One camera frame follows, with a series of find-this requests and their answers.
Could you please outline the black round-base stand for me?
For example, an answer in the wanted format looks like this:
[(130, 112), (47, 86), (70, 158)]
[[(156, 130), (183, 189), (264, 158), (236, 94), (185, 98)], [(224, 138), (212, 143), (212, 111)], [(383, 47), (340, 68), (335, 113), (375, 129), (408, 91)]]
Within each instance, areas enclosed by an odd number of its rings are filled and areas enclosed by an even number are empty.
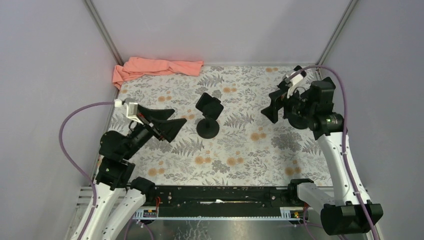
[(197, 134), (203, 139), (212, 139), (216, 137), (220, 131), (220, 125), (217, 122), (216, 115), (203, 115), (203, 119), (196, 125)]
[(305, 130), (309, 128), (310, 118), (300, 115), (290, 115), (288, 118), (289, 124), (298, 130)]

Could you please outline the black phone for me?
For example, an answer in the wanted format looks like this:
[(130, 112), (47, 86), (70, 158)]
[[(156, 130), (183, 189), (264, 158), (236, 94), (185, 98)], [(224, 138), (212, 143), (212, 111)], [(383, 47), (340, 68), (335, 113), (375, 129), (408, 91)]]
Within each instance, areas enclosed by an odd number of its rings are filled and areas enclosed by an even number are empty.
[(310, 85), (311, 99), (320, 103), (331, 102), (335, 89), (336, 85), (330, 77), (320, 81), (313, 81)]
[(211, 118), (217, 120), (224, 110), (224, 106), (221, 104), (221, 101), (209, 95), (207, 92), (204, 92), (199, 100), (197, 101), (195, 108), (202, 112), (202, 115), (205, 118)]

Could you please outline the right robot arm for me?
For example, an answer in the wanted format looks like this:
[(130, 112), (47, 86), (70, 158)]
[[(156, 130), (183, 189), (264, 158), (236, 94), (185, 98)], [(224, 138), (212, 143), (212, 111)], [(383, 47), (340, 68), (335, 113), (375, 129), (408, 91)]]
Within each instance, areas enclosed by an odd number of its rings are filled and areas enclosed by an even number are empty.
[(320, 216), (324, 231), (330, 235), (365, 234), (374, 230), (384, 214), (381, 204), (373, 203), (353, 162), (345, 120), (334, 112), (336, 86), (331, 79), (314, 81), (300, 93), (293, 83), (282, 81), (270, 93), (270, 105), (261, 110), (272, 123), (278, 111), (296, 129), (310, 129), (321, 148), (333, 183), (333, 196), (320, 190), (311, 180), (292, 180), (287, 201), (293, 206), (307, 204)]

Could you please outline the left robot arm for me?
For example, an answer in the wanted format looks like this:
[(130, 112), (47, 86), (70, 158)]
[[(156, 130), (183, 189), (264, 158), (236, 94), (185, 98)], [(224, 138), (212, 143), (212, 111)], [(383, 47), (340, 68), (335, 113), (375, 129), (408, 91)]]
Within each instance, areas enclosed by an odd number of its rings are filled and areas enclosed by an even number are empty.
[(111, 130), (100, 139), (102, 156), (97, 175), (90, 183), (92, 197), (72, 240), (115, 240), (142, 205), (155, 200), (155, 184), (143, 177), (130, 180), (135, 164), (129, 160), (152, 138), (172, 142), (185, 118), (171, 119), (173, 109), (149, 109), (133, 100), (114, 101), (125, 108), (135, 126), (127, 135)]

